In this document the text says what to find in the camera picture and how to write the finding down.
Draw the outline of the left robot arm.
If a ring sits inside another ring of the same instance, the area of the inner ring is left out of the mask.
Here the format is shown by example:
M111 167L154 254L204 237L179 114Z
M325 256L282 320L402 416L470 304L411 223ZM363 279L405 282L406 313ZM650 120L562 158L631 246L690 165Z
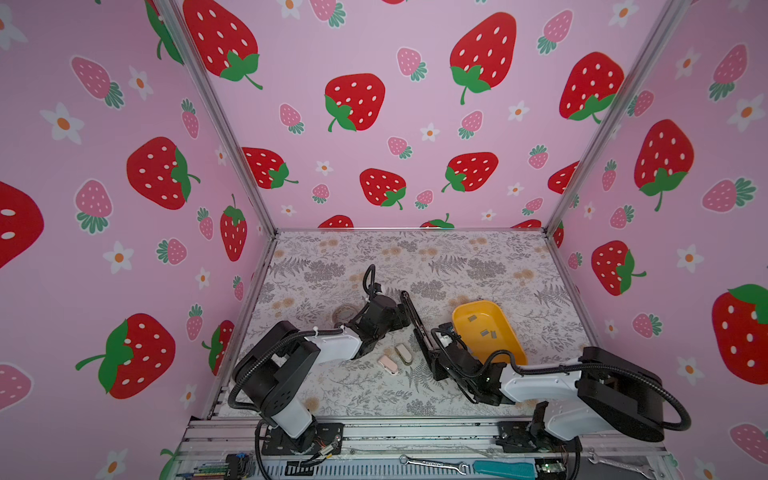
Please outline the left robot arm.
M285 441L289 451L327 455L340 434L334 426L324 433L296 395L313 367L359 359L393 331L410 325L404 308L384 295L371 264L363 276L366 303L332 329L300 330L285 320L275 324L237 363L231 374L227 405L257 414L271 428L272 438Z

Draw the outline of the yellow plastic tray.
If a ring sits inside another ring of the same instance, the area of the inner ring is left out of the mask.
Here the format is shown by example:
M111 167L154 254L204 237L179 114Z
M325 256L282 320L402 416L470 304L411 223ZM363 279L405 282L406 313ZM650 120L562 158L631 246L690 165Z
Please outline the yellow plastic tray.
M527 365L527 355L499 305L479 300L456 307L452 324L471 354L485 362L492 353L506 350L518 365Z

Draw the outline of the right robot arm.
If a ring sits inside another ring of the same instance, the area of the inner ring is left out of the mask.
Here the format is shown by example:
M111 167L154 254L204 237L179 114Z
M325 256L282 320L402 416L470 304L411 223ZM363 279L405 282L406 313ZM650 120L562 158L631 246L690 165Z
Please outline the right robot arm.
M609 430L659 443L666 432L692 426L687 409L657 375L605 349L589 346L564 363L522 366L506 349L478 360L446 324L418 332L431 368L440 379L452 379L470 403L535 401L526 429L530 445L538 440L565 443Z

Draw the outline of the black stapler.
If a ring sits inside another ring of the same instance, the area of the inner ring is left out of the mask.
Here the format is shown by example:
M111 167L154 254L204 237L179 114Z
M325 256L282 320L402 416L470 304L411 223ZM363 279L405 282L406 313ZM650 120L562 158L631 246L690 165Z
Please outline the black stapler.
M428 330L411 300L410 294L405 290L400 292L400 309L405 319L414 328L414 336L425 358L425 362L432 378L435 381L447 379L448 373L440 362L441 351L430 337Z

